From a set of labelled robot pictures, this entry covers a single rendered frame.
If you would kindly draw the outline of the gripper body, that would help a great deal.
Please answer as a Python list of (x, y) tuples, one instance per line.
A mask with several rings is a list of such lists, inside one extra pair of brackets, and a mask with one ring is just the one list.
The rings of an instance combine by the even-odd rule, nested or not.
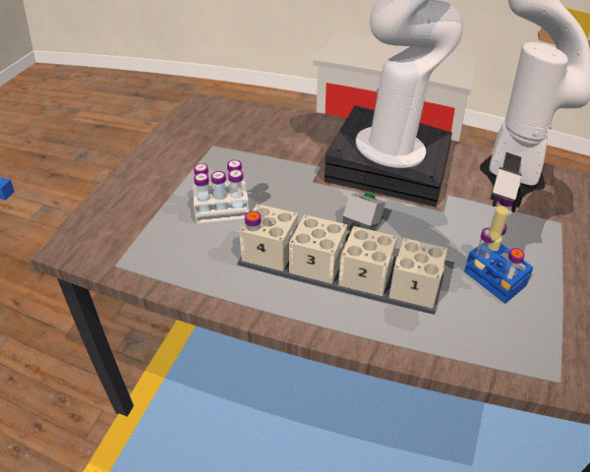
[(547, 143), (547, 134), (541, 140), (528, 139), (512, 132), (503, 122), (492, 151), (490, 171), (495, 175), (498, 174), (499, 168), (503, 167), (505, 154), (508, 152), (521, 156), (518, 172), (522, 174), (520, 183), (537, 185), (545, 160)]

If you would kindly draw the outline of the white tube rack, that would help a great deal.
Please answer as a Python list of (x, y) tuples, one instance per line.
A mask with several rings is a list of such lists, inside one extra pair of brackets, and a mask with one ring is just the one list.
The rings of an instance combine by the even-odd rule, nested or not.
[[(196, 188), (195, 184), (193, 184), (193, 185), (194, 185), (194, 208), (195, 208), (195, 216), (196, 216), (197, 224), (245, 219), (245, 214), (249, 211), (248, 195), (247, 195), (245, 178), (243, 179), (243, 195), (244, 196), (241, 197), (240, 199), (234, 199), (231, 197), (229, 180), (226, 180), (226, 182), (225, 182), (226, 197), (227, 198), (225, 198), (224, 200), (220, 200), (220, 201), (216, 200), (213, 196), (211, 182), (209, 182), (210, 198), (207, 202), (199, 202), (198, 201), (197, 188)], [(247, 201), (247, 203), (246, 203), (246, 201)], [(244, 202), (244, 207), (232, 208), (231, 204), (234, 202)], [(214, 206), (215, 204), (225, 204), (225, 203), (227, 203), (227, 209), (215, 210), (215, 206)], [(205, 206), (205, 205), (210, 205), (211, 211), (199, 212), (198, 206)], [(197, 208), (197, 211), (196, 211), (196, 208)]]

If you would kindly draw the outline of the grey flat mat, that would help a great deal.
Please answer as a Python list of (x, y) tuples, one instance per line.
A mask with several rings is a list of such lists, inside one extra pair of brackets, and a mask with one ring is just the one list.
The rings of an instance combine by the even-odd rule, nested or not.
[[(240, 160), (249, 211), (256, 204), (342, 223), (349, 194), (313, 183), (320, 167), (224, 147), (199, 163), (208, 177)], [(199, 164), (198, 163), (198, 164)], [(447, 195), (443, 211), (384, 201), (375, 231), (447, 248), (435, 314), (320, 287), (238, 265), (243, 220), (197, 224), (194, 169), (115, 267), (301, 323), (459, 362), (561, 383), (561, 223), (509, 212), (502, 244), (533, 267), (506, 304), (464, 272), (496, 210)]]

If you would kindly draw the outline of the blue sample rack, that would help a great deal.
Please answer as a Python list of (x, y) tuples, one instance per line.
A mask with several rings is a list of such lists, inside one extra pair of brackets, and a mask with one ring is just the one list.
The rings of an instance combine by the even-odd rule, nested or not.
[[(510, 249), (501, 244), (500, 249), (498, 251), (491, 251), (490, 256), (487, 259), (481, 259), (477, 256), (477, 250), (478, 247), (469, 252), (464, 272), (489, 290), (497, 298), (506, 304), (511, 298), (526, 287), (533, 270), (533, 267), (530, 264), (523, 260), (522, 263), (526, 266), (526, 269), (519, 269), (516, 277), (514, 279), (509, 279), (503, 274), (507, 259), (501, 256), (501, 254), (509, 253)], [(475, 261), (474, 258), (486, 267), (482, 270), (477, 268), (473, 265)], [(502, 265), (500, 265), (500, 263), (502, 263)], [(508, 291), (501, 286), (502, 279), (511, 285)]]

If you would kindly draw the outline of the beige bucket adapter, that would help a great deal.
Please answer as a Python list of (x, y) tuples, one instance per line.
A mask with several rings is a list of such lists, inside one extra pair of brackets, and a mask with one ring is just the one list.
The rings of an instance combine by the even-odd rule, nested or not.
[(261, 228), (249, 231), (246, 224), (240, 229), (242, 261), (284, 271), (289, 261), (289, 242), (298, 227), (298, 213), (256, 205), (261, 214)]
[(389, 298), (433, 309), (444, 272), (446, 250), (403, 238), (395, 260)]
[(347, 224), (305, 215), (289, 242), (289, 273), (333, 283)]
[(383, 296), (396, 240), (394, 235), (353, 226), (341, 254), (338, 285)]

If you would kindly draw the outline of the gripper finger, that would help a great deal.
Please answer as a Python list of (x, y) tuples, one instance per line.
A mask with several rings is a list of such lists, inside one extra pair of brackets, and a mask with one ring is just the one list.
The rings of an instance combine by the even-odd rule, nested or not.
[(541, 173), (541, 176), (540, 176), (540, 179), (539, 179), (539, 182), (537, 185), (530, 186), (530, 185), (526, 185), (523, 183), (521, 183), (520, 185), (521, 186), (518, 188), (516, 199), (515, 199), (513, 206), (511, 208), (512, 212), (515, 212), (516, 208), (520, 207), (522, 198), (525, 197), (525, 195), (533, 192), (534, 190), (545, 189), (545, 180), (543, 177), (543, 173)]
[[(494, 185), (496, 183), (496, 179), (497, 179), (497, 175), (493, 174), (490, 171), (490, 162), (491, 162), (491, 158), (492, 156), (490, 155), (483, 163), (481, 163), (480, 165), (480, 170), (488, 176), (489, 180), (491, 181), (491, 183), (493, 184), (493, 189), (494, 189)], [(495, 207), (497, 205), (498, 202), (498, 196), (495, 195), (491, 195), (491, 200), (493, 200), (493, 207)]]

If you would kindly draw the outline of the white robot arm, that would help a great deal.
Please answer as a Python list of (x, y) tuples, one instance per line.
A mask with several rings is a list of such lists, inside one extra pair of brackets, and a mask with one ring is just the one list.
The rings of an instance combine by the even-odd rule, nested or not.
[[(515, 15), (544, 29), (557, 47), (540, 42), (522, 45), (505, 117), (512, 132), (541, 140), (552, 129), (558, 109), (589, 102), (590, 47), (582, 27), (560, 0), (508, 0), (508, 4)], [(458, 45), (462, 16), (453, 5), (439, 0), (378, 0), (370, 27), (380, 42), (410, 47), (383, 64), (373, 124), (359, 132), (356, 147), (376, 163), (412, 167), (426, 155), (416, 136), (429, 79)], [(492, 195), (515, 201), (520, 162), (521, 156), (505, 154)]]

